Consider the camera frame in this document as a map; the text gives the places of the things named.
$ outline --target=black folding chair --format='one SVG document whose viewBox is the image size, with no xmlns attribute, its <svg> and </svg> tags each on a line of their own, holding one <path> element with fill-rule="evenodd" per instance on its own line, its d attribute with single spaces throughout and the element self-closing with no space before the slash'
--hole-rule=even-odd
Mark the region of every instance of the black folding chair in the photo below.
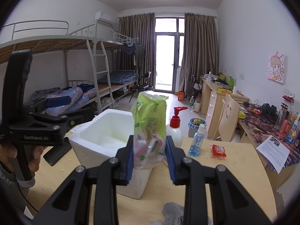
<svg viewBox="0 0 300 225">
<path fill-rule="evenodd" d="M 132 92 L 132 95 L 131 95 L 131 98 L 130 98 L 129 102 L 131 101 L 131 99 L 132 99 L 132 97 L 133 97 L 136 90 L 138 90 L 138 92 L 141 92 L 141 91 L 144 91 L 147 88 L 149 88 L 149 85 L 147 84 L 147 81 L 150 78 L 150 75 L 151 75 L 151 72 L 145 73 L 141 77 L 141 79 L 139 80 L 139 83 L 137 85 L 134 85 L 133 87 L 130 87 L 130 89 L 133 90 L 133 92 Z M 145 79 L 145 82 L 144 82 L 144 84 L 141 85 L 142 79 Z"/>
</svg>

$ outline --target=anime poster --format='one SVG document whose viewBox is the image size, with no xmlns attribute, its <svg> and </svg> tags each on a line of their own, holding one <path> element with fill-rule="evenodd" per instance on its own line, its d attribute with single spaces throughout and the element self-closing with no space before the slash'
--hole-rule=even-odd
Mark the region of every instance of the anime poster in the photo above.
<svg viewBox="0 0 300 225">
<path fill-rule="evenodd" d="M 278 52 L 274 55 L 269 55 L 269 66 L 267 78 L 283 84 L 285 74 L 284 55 Z"/>
</svg>

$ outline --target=blue plaid bedding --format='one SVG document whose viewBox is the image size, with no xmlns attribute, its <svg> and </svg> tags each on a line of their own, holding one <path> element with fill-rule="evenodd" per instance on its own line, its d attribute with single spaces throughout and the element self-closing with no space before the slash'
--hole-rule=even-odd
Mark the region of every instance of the blue plaid bedding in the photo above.
<svg viewBox="0 0 300 225">
<path fill-rule="evenodd" d="M 113 71 L 109 74 L 110 83 L 115 85 L 124 85 L 128 82 L 134 81 L 137 79 L 138 74 L 135 71 Z M 107 84 L 107 77 L 97 80 L 99 84 Z"/>
</svg>

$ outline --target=door frame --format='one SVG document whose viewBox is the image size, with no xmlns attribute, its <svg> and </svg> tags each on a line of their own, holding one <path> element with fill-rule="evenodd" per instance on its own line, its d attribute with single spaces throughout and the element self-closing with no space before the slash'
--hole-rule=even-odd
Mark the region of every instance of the door frame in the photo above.
<svg viewBox="0 0 300 225">
<path fill-rule="evenodd" d="M 176 76 L 177 76 L 177 69 L 179 67 L 179 39 L 180 36 L 184 36 L 184 33 L 179 33 L 179 19 L 184 19 L 182 17 L 159 17 L 155 19 L 176 19 L 176 32 L 155 32 L 155 64 L 156 64 L 156 39 L 158 35 L 167 35 L 167 36 L 174 36 L 174 61 L 173 61 L 173 82 L 172 82 L 172 90 L 171 91 L 164 91 L 164 90 L 156 90 L 154 87 L 154 91 L 156 92 L 164 92 L 164 93 L 175 93 L 176 89 Z"/>
</svg>

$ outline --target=sleeve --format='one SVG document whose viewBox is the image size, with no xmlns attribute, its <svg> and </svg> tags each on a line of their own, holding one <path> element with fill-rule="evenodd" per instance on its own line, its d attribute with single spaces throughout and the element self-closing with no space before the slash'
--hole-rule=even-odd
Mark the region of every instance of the sleeve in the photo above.
<svg viewBox="0 0 300 225">
<path fill-rule="evenodd" d="M 16 206 L 22 213 L 25 210 L 26 201 L 21 195 L 17 179 L 14 173 L 8 173 L 0 163 L 0 189 L 4 190 L 10 202 Z M 20 186 L 23 195 L 26 197 L 28 195 L 29 189 Z"/>
</svg>

